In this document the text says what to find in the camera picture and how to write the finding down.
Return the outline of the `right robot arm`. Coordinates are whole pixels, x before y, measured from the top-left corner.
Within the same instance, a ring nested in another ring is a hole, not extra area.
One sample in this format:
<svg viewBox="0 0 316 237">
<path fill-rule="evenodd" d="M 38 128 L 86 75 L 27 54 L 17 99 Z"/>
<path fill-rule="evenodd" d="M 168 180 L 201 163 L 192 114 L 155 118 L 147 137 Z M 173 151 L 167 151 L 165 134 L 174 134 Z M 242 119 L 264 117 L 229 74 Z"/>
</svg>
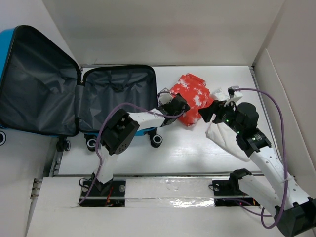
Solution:
<svg viewBox="0 0 316 237">
<path fill-rule="evenodd" d="M 268 211 L 279 231 L 293 237 L 316 226 L 316 201 L 296 183 L 285 170 L 268 138 L 257 128 L 259 114 L 256 107 L 242 102 L 215 100 L 198 111 L 205 122 L 223 123 L 236 133 L 239 148 L 264 174 L 272 189 L 268 189 L 246 169 L 230 174 L 228 188 L 233 194 L 241 192 L 255 199 Z"/>
</svg>

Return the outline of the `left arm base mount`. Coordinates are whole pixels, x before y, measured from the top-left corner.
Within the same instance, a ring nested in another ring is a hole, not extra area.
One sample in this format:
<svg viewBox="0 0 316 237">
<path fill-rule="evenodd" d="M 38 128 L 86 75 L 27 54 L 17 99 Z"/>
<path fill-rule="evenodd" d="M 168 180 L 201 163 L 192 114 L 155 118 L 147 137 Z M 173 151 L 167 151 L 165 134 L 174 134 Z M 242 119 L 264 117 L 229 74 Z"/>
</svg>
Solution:
<svg viewBox="0 0 316 237">
<path fill-rule="evenodd" d="M 79 180 L 81 187 L 81 194 L 79 197 L 79 206 L 81 207 L 125 207 L 125 180 L 111 180 L 106 183 L 102 190 L 98 188 L 101 185 L 98 181 L 95 182 L 87 198 L 84 198 L 87 194 L 92 179 L 82 178 Z"/>
</svg>

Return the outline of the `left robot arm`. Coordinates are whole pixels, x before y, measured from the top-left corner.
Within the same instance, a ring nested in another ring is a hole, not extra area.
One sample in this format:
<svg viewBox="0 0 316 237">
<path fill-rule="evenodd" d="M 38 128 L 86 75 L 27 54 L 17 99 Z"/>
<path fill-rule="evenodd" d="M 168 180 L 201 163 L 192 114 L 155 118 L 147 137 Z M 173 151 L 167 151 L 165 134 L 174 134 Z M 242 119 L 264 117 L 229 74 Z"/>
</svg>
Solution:
<svg viewBox="0 0 316 237">
<path fill-rule="evenodd" d="M 98 195 L 104 196 L 110 191 L 109 181 L 113 178 L 117 157 L 129 147 L 137 132 L 148 134 L 151 145 L 158 148 L 163 138 L 157 134 L 157 128 L 171 125 L 190 109 L 181 94 L 169 94 L 168 97 L 151 110 L 124 102 L 107 116 L 95 143 L 99 166 L 91 175 L 93 190 Z"/>
</svg>

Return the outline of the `white tissue pack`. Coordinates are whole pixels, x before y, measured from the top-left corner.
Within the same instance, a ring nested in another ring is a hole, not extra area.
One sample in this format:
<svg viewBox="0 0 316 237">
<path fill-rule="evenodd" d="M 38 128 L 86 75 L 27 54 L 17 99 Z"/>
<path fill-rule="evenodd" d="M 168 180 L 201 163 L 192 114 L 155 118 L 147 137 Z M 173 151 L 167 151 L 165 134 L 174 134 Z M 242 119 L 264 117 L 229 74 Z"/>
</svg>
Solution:
<svg viewBox="0 0 316 237">
<path fill-rule="evenodd" d="M 230 98 L 221 87 L 213 90 L 211 92 L 211 97 L 218 101 L 227 101 Z"/>
</svg>

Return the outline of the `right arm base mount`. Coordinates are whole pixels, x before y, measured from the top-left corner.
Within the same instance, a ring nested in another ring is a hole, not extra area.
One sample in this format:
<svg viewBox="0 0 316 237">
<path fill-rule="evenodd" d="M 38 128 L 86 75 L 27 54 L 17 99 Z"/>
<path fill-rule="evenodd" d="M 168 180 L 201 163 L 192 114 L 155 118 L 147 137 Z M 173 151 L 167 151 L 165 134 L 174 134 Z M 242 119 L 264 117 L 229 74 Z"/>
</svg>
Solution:
<svg viewBox="0 0 316 237">
<path fill-rule="evenodd" d="M 256 200 L 242 191 L 233 188 L 229 180 L 213 180 L 208 187 L 214 194 L 214 204 L 216 207 L 260 206 Z"/>
</svg>

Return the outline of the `red white patterned cloth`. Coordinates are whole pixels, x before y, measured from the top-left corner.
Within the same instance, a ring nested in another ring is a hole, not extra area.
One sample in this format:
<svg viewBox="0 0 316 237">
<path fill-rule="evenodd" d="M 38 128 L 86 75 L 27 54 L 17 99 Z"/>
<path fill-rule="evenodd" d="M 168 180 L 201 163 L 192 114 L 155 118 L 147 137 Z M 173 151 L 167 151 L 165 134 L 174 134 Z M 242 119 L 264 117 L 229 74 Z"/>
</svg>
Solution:
<svg viewBox="0 0 316 237">
<path fill-rule="evenodd" d="M 198 110 L 207 104 L 210 96 L 205 80 L 188 73 L 182 75 L 170 91 L 174 94 L 180 93 L 190 106 L 190 109 L 179 118 L 179 121 L 187 127 L 195 125 L 201 118 Z"/>
</svg>

